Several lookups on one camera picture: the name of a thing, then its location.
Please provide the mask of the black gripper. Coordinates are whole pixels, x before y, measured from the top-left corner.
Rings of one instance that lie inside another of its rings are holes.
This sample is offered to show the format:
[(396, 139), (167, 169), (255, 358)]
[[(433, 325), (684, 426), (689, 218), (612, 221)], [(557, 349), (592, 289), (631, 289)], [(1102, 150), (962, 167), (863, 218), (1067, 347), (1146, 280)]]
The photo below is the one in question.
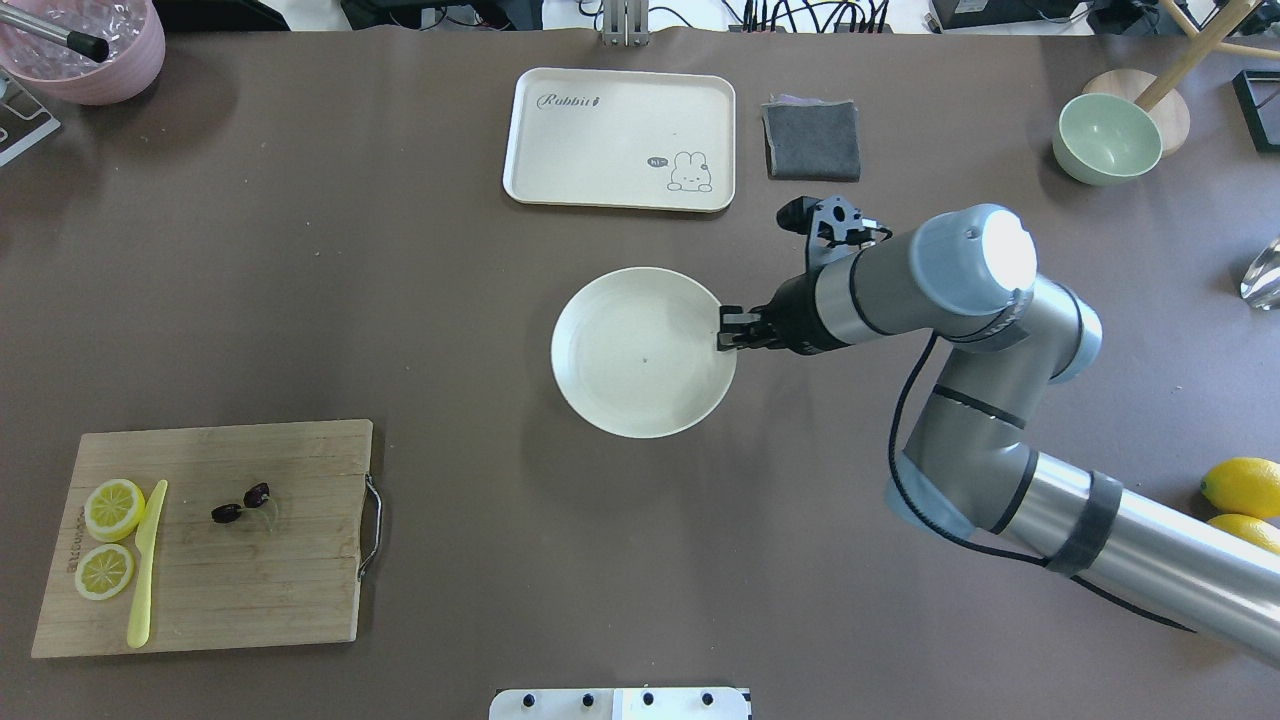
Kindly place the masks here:
[(719, 331), (763, 331), (763, 334), (718, 333), (716, 350), (721, 352), (786, 348), (800, 355), (817, 355), (826, 351), (826, 328), (817, 315), (809, 275), (786, 281), (769, 302), (759, 307), (721, 306)]

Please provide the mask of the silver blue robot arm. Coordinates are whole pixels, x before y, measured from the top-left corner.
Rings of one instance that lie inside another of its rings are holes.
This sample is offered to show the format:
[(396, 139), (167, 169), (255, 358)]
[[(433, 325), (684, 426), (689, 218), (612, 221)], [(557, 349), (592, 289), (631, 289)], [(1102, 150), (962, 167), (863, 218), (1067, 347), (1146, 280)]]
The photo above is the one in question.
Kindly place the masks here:
[(803, 274), (768, 304), (719, 307), (717, 347), (817, 355), (927, 329), (951, 351), (890, 488), (919, 525), (1028, 562), (1121, 609), (1277, 662), (1277, 556), (1025, 442), (1044, 389), (1097, 357), (1097, 313), (1038, 272), (1009, 209), (947, 211), (902, 238), (845, 199), (800, 197), (776, 220), (806, 236)]

